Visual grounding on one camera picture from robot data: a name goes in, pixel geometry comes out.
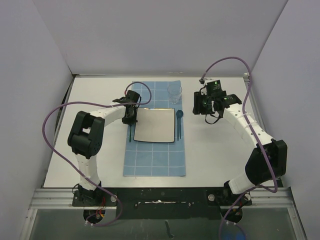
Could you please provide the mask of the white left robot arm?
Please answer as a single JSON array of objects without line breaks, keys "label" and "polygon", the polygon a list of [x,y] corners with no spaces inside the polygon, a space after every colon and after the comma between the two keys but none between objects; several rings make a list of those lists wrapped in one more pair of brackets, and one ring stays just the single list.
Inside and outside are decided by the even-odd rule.
[{"label": "white left robot arm", "polygon": [[83,174],[79,182],[79,195],[88,204],[95,206],[102,199],[101,180],[98,176],[97,154],[103,143],[104,129],[116,120],[132,126],[137,122],[137,111],[141,102],[139,93],[128,90],[124,97],[112,102],[119,104],[94,110],[79,111],[74,119],[67,144],[75,154],[78,169]]}]

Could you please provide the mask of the square white plate black rim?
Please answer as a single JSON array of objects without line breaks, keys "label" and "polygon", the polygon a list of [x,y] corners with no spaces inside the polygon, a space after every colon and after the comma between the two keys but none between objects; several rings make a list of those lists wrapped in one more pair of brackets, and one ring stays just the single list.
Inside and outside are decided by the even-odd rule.
[{"label": "square white plate black rim", "polygon": [[139,108],[133,139],[146,143],[175,141],[174,108]]}]

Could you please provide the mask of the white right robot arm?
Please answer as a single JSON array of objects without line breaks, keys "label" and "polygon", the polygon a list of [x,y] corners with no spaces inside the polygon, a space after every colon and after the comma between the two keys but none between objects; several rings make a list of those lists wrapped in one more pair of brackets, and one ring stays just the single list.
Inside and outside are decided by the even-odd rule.
[{"label": "white right robot arm", "polygon": [[235,94],[227,94],[220,80],[201,80],[202,88],[194,92],[193,114],[225,119],[252,148],[244,172],[227,181],[222,192],[223,200],[235,204],[246,190],[267,181],[276,180],[287,170],[288,146],[283,140],[275,140],[266,133]]}]

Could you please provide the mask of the dark blue plastic spoon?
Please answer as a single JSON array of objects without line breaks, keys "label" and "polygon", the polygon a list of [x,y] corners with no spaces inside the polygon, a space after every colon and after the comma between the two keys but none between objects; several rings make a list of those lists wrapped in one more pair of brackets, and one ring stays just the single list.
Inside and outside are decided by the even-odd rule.
[{"label": "dark blue plastic spoon", "polygon": [[182,118],[184,115],[184,112],[180,109],[176,111],[176,115],[179,117],[179,140],[182,138]]}]

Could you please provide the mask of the silver metal fork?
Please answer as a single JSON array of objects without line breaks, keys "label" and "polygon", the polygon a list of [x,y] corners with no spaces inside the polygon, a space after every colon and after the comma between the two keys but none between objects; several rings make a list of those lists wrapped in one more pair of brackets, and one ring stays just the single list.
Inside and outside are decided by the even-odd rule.
[{"label": "silver metal fork", "polygon": [[131,143],[131,138],[132,138],[132,126],[133,125],[129,125],[129,142]]}]

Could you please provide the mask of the clear wine glass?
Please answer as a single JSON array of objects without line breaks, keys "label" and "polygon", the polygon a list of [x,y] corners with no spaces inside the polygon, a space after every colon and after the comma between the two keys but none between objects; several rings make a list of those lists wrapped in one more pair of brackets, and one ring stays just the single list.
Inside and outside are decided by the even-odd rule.
[{"label": "clear wine glass", "polygon": [[177,104],[182,95],[182,87],[179,84],[170,84],[167,88],[168,101],[172,104]]}]

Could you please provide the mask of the dark blue plastic knife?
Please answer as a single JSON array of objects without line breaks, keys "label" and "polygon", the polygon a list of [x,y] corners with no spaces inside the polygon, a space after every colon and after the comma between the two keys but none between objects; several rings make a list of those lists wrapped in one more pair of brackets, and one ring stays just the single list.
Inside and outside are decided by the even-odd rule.
[{"label": "dark blue plastic knife", "polygon": [[176,138],[177,141],[179,141],[180,137],[180,118],[178,117],[178,115],[176,115]]}]

